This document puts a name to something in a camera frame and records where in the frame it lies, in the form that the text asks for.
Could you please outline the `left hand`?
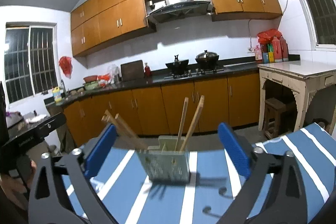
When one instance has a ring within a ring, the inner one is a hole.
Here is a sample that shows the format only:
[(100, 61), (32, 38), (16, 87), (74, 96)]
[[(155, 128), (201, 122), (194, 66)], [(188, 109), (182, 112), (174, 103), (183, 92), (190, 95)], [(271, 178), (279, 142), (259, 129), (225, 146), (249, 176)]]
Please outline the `left hand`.
[[(30, 161), (31, 173), (26, 184), (30, 189), (33, 182), (33, 178), (37, 171), (37, 164), (34, 160)], [(26, 187), (23, 182), (20, 182), (18, 178), (12, 178), (7, 174), (1, 174), (1, 189), (3, 190), (5, 196), (17, 207), (22, 210), (28, 209), (28, 203), (26, 201), (20, 201), (17, 196), (22, 196), (27, 192)]]

